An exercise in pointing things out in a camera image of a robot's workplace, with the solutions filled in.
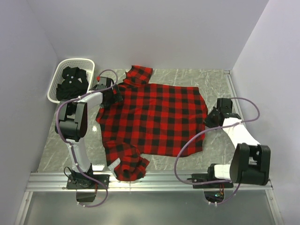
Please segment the red and black plaid blanket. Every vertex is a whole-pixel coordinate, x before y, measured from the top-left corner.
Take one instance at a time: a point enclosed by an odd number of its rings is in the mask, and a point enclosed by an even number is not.
[[[148,83],[152,68],[132,66],[118,85],[123,101],[101,108],[106,161],[118,180],[133,181],[146,173],[141,153],[177,156],[195,134],[205,129],[207,107],[197,87]],[[204,135],[191,143],[182,157],[202,151]]]

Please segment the gray wall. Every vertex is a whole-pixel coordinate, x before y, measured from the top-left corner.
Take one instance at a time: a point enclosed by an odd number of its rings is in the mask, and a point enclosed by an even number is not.
[[[0,223],[10,225],[52,122],[57,57],[25,0],[0,1],[0,30]]]
[[[268,0],[28,0],[60,60],[232,69]]]
[[[285,223],[300,221],[300,1],[270,0],[232,71],[239,96],[256,102],[248,124],[271,148],[270,177]],[[252,106],[241,102],[246,118]]]

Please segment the white laundry basket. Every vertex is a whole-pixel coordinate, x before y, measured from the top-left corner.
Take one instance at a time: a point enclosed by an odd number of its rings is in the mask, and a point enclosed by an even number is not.
[[[95,64],[92,60],[80,58],[63,60],[56,68],[47,93],[48,99],[57,104],[59,104],[60,102],[56,98],[56,88],[58,83],[61,84],[64,81],[61,75],[62,71],[66,67],[79,67],[80,69],[84,69],[86,71],[86,79],[89,82],[88,90],[93,84]]]

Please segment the marble floor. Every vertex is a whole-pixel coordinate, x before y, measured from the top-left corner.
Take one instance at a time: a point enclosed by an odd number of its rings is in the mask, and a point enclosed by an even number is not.
[[[115,70],[119,76],[119,83],[125,78],[125,71],[128,70]],[[107,72],[104,75],[111,78],[114,77],[111,72]],[[227,85],[227,77],[223,70],[155,69],[153,70],[150,83],[198,87],[209,111],[216,104],[217,98],[231,97],[231,92]],[[85,144],[92,164],[103,165],[104,171],[108,171],[105,151],[101,142],[100,126],[95,121],[98,110],[99,108],[96,106],[89,111],[89,125],[85,136]],[[62,172],[65,166],[71,167],[72,165],[67,146],[54,131],[54,118],[39,164],[39,172]],[[181,158],[177,168],[179,170],[207,170],[211,163],[230,163],[233,153],[234,146],[229,137],[221,130],[213,131],[208,133],[204,139],[203,152]],[[144,154],[142,154],[142,157],[150,161],[147,171],[173,169],[174,157]]]

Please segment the white label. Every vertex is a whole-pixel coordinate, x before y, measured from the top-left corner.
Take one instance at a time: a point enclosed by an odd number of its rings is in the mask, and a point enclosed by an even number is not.
[[[117,178],[117,175],[114,172],[114,169],[120,164],[120,162],[121,162],[120,158],[117,158],[112,164],[108,166],[108,169],[113,173],[115,178]]]

